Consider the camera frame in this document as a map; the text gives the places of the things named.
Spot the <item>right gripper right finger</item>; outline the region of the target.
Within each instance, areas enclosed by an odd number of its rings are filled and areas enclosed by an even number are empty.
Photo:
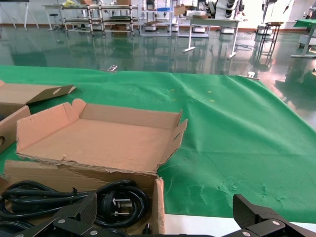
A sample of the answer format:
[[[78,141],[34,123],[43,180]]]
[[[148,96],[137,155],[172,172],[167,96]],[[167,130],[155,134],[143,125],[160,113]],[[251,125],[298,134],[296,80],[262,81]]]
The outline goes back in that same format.
[[[233,217],[240,230],[228,237],[315,237],[313,231],[285,220],[273,209],[252,204],[243,195],[233,196]]]

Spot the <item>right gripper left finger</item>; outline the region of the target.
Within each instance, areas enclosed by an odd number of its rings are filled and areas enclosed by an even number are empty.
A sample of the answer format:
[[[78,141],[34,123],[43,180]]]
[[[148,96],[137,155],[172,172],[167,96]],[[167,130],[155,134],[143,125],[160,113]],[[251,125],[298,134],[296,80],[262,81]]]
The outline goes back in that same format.
[[[93,226],[97,194],[89,193],[80,203],[62,207],[51,219],[15,234],[16,237],[98,237]]]

